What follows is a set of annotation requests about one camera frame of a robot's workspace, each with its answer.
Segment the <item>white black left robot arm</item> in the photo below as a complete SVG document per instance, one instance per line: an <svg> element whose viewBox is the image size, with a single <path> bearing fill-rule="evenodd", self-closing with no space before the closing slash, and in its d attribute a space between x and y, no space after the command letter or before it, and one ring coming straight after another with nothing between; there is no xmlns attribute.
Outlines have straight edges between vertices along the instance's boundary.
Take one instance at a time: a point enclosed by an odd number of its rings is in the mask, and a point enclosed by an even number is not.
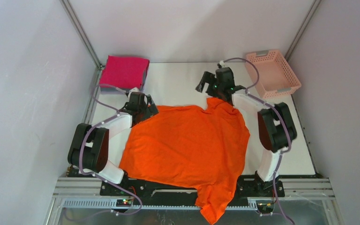
<svg viewBox="0 0 360 225"><path fill-rule="evenodd" d="M126 173L109 160L109 141L124 130L130 129L156 114L158 108L151 95L132 91L128 101L114 115L96 125L80 123L75 129L67 161L78 167L83 175L92 175L111 182L111 189L118 195L129 191Z"/></svg>

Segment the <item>pink plastic basket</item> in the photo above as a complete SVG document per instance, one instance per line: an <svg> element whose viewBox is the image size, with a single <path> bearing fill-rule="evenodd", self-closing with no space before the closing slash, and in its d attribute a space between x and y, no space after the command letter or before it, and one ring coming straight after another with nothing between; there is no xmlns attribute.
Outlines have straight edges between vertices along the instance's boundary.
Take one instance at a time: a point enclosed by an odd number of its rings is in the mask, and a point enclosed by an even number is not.
<svg viewBox="0 0 360 225"><path fill-rule="evenodd" d="M301 83L280 50L251 52L245 58L253 63L245 63L247 72L261 98L278 98L291 95L301 87Z"/></svg>

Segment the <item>aluminium frame rail front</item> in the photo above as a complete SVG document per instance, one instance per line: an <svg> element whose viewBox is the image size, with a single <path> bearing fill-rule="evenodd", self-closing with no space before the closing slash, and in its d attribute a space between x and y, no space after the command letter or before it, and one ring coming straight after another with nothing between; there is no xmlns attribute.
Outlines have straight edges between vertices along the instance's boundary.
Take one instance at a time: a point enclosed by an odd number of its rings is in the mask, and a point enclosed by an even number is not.
<svg viewBox="0 0 360 225"><path fill-rule="evenodd" d="M280 197L280 200L321 201L328 224L342 224L329 179L282 177L279 180L285 191L285 196ZM93 177L58 178L44 224L57 225L65 207L119 209L114 206L116 197L99 194L101 183Z"/></svg>

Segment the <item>aluminium corner post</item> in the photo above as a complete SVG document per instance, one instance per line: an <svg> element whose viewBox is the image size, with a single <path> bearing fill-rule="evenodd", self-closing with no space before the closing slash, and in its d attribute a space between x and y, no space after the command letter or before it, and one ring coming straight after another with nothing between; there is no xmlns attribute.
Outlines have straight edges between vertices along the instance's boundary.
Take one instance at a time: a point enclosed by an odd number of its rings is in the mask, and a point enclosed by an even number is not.
<svg viewBox="0 0 360 225"><path fill-rule="evenodd" d="M101 70L103 68L103 64L100 61L100 59L97 56L97 53L95 49L92 46L92 43L73 7L71 2L69 0L60 0L60 3L62 4L66 14L69 17L70 22L72 23L76 33L78 34L81 42L85 46L87 52L89 53L90 57L92 58L93 63L95 64L96 68L98 70Z"/></svg>
<svg viewBox="0 0 360 225"><path fill-rule="evenodd" d="M312 2L308 12L306 13L306 16L304 17L298 31L296 32L296 34L294 36L294 39L292 40L292 42L285 54L285 59L287 61L289 61L291 59L297 45L301 41L301 38L303 37L304 33L306 32L309 24L311 23L313 17L315 16L316 12L318 11L321 3L322 3L322 0L314 0Z"/></svg>

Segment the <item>orange t shirt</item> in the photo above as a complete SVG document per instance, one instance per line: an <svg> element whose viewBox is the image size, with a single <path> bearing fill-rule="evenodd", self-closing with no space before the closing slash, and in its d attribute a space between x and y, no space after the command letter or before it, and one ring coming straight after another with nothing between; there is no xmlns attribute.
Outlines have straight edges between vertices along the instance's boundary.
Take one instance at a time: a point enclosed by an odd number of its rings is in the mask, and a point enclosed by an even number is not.
<svg viewBox="0 0 360 225"><path fill-rule="evenodd" d="M134 126L120 168L131 178L197 191L195 204L215 224L233 199L250 138L241 112L209 97L207 107L158 107Z"/></svg>

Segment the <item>right aluminium corner post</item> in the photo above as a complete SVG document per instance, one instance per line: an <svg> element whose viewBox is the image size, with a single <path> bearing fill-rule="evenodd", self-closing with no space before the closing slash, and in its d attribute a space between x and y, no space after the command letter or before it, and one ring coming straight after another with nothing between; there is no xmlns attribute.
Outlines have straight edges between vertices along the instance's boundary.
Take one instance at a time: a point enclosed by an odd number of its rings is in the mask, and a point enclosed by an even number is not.
<svg viewBox="0 0 360 225"><path fill-rule="evenodd" d="M285 59L287 61L289 61L291 59L297 45L301 41L301 38L303 37L304 33L306 32L309 24L311 23L313 17L315 16L316 12L318 11L321 3L322 3L322 0L314 0L312 2L308 12L306 13L306 16L304 17L298 31L296 32L296 34L294 36L294 39L292 40L292 42L285 54Z"/></svg>

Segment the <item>right controller board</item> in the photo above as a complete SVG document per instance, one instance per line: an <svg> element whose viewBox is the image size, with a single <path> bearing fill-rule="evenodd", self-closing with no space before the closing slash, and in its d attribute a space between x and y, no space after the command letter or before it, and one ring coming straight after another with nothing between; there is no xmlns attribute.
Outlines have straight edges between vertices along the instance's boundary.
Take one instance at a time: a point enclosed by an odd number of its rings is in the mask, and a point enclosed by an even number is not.
<svg viewBox="0 0 360 225"><path fill-rule="evenodd" d="M257 210L263 214L268 214L268 213L273 212L274 208L275 208L275 204L273 202L270 202L270 203L262 203L261 202L261 203L257 204Z"/></svg>

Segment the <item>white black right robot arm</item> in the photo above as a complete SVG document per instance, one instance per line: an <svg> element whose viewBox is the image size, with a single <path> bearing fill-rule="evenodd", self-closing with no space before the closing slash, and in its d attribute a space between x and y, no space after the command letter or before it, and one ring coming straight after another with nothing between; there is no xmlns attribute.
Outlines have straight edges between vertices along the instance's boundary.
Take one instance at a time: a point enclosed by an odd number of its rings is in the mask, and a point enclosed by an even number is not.
<svg viewBox="0 0 360 225"><path fill-rule="evenodd" d="M290 151L297 131L289 106L284 103L269 104L236 85L229 67L218 68L215 73L205 71L196 91L219 98L237 109L253 115L258 122L258 137L264 148L260 166L255 172L254 190L260 196L270 193L278 181L278 170L283 154Z"/></svg>

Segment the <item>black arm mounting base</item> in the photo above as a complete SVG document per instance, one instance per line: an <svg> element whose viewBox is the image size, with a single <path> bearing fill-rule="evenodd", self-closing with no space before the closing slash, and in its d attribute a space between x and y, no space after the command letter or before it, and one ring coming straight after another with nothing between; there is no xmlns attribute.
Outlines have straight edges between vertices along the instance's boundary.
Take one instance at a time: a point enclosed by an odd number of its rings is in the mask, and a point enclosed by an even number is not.
<svg viewBox="0 0 360 225"><path fill-rule="evenodd" d="M284 197L283 183L275 180L272 182L261 182L257 178L252 179L251 175L241 175L236 183L234 197L227 203L226 209L257 209L258 203L275 203L276 196ZM127 179L120 184L129 192L138 196L144 209L185 209L196 210L197 190L194 188L177 187L155 183L145 180ZM101 183L101 196L116 197L118 199L132 199L133 206L139 207L139 201L132 195L106 183Z"/></svg>

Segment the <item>left controller board with leds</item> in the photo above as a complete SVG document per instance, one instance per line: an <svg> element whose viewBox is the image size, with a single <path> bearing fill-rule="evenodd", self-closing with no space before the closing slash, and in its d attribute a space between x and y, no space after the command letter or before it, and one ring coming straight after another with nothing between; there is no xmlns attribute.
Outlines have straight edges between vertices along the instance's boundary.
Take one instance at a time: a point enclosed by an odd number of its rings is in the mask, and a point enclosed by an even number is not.
<svg viewBox="0 0 360 225"><path fill-rule="evenodd" d="M132 199L118 199L116 201L115 206L116 207L131 207L133 204L133 200Z"/></svg>

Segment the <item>folded magenta t shirt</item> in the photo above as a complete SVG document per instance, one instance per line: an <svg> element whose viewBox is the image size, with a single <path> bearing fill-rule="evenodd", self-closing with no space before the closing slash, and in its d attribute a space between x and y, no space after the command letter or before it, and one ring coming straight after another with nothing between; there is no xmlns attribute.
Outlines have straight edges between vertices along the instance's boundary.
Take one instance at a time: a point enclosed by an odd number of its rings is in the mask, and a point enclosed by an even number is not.
<svg viewBox="0 0 360 225"><path fill-rule="evenodd" d="M100 85L120 89L143 89L150 60L140 57L109 56L102 71Z"/></svg>

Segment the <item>left aluminium corner post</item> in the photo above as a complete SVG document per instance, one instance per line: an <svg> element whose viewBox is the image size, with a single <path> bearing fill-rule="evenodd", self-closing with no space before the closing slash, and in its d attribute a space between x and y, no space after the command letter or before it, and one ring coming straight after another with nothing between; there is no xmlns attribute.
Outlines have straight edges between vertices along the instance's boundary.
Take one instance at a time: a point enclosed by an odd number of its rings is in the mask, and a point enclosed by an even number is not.
<svg viewBox="0 0 360 225"><path fill-rule="evenodd" d="M97 56L97 53L95 49L92 46L92 43L73 7L71 2L69 0L60 0L60 3L62 4L66 14L69 17L70 22L72 23L76 33L78 34L81 42L85 46L87 52L89 53L90 57L92 58L93 63L95 64L96 68L98 70L101 70L103 68L103 64L100 61L100 59Z"/></svg>

